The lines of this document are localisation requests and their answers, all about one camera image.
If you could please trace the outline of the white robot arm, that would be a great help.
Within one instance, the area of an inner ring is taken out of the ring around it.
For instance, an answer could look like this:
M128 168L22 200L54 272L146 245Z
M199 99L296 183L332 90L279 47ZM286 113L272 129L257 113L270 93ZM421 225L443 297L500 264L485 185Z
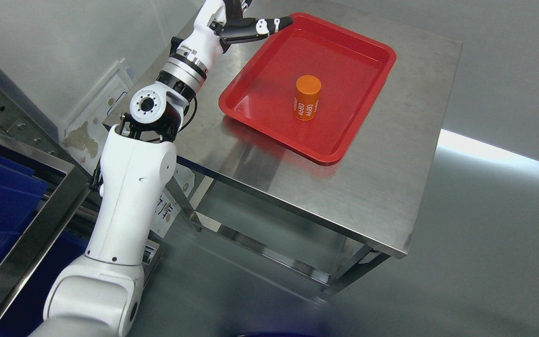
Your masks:
M84 253L54 281L33 337L125 337L145 284L143 254L155 202L174 175L174 140L214 58L259 41L293 18L246 18L249 0L206 0L184 40L173 44L156 80L138 90L103 146L94 187L102 196Z

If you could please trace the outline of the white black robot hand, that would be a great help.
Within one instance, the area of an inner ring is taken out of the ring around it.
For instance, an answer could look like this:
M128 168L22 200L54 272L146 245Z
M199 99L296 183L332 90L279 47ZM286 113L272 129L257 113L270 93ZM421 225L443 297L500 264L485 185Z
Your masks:
M290 16L244 18L251 4L252 0L206 0L194 20L192 33L180 43L177 54L194 64L212 66L214 59L224 53L220 41L233 45L264 40L294 22Z

